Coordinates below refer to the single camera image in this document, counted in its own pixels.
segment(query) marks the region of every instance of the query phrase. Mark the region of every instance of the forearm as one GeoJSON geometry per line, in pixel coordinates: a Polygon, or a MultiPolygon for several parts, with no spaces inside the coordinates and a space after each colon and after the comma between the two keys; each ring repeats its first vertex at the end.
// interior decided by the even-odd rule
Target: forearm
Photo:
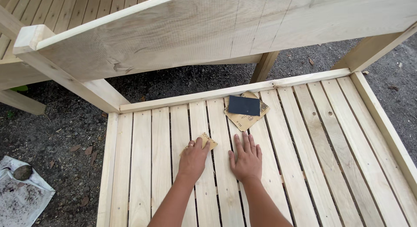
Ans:
{"type": "Polygon", "coordinates": [[[253,227],[291,226],[279,212],[272,199],[258,179],[243,183],[249,204],[249,218],[253,227]]]}
{"type": "Polygon", "coordinates": [[[191,181],[177,177],[148,226],[180,227],[193,188],[191,181]]]}

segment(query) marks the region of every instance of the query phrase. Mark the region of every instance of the sandpaper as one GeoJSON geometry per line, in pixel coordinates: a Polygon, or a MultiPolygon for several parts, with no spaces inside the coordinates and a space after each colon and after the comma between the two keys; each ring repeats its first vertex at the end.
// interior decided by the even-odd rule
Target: sandpaper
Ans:
{"type": "MultiPolygon", "coordinates": [[[[244,98],[258,98],[254,93],[246,91],[240,95],[244,98]]],[[[259,114],[260,116],[249,116],[249,115],[242,115],[242,114],[233,114],[229,113],[228,111],[229,106],[227,105],[224,109],[224,113],[226,116],[237,126],[240,131],[246,131],[250,128],[254,123],[256,123],[259,119],[261,119],[266,113],[269,111],[269,106],[267,106],[264,102],[259,101],[259,114]]]]}

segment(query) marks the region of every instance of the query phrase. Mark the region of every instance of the hand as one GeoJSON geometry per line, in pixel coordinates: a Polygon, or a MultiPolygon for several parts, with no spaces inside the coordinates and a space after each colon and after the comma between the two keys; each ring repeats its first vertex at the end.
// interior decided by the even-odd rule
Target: hand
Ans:
{"type": "Polygon", "coordinates": [[[207,141],[204,148],[201,148],[203,139],[190,141],[188,147],[184,149],[180,158],[180,165],[176,179],[184,179],[194,185],[200,178],[206,167],[206,158],[210,149],[210,141],[207,141]]]}
{"type": "Polygon", "coordinates": [[[251,179],[261,180],[262,177],[262,152],[259,145],[255,145],[253,136],[242,133],[244,148],[239,136],[235,134],[234,140],[237,148],[237,161],[233,151],[229,151],[230,168],[237,180],[245,184],[251,179]]]}

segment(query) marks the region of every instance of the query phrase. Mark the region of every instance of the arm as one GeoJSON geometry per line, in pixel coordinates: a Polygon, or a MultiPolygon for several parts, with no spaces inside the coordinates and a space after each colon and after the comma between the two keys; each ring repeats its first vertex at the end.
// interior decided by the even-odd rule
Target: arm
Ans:
{"type": "Polygon", "coordinates": [[[184,218],[185,208],[193,191],[194,184],[204,171],[210,141],[201,148],[201,137],[190,141],[180,159],[178,174],[174,184],[165,196],[148,227],[179,227],[184,218]]]}
{"type": "Polygon", "coordinates": [[[259,145],[255,145],[253,136],[242,133],[244,146],[239,136],[235,134],[234,140],[238,158],[229,151],[230,168],[236,178],[242,182],[249,203],[249,218],[253,227],[292,227],[264,189],[262,177],[262,152],[259,145]]]}

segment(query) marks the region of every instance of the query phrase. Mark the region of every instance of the green leaf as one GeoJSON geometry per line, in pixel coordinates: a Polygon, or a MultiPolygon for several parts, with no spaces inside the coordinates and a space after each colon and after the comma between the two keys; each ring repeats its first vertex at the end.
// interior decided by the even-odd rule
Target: green leaf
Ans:
{"type": "Polygon", "coordinates": [[[11,88],[11,90],[16,91],[16,92],[17,91],[28,91],[28,87],[26,85],[23,85],[23,86],[11,88]]]}

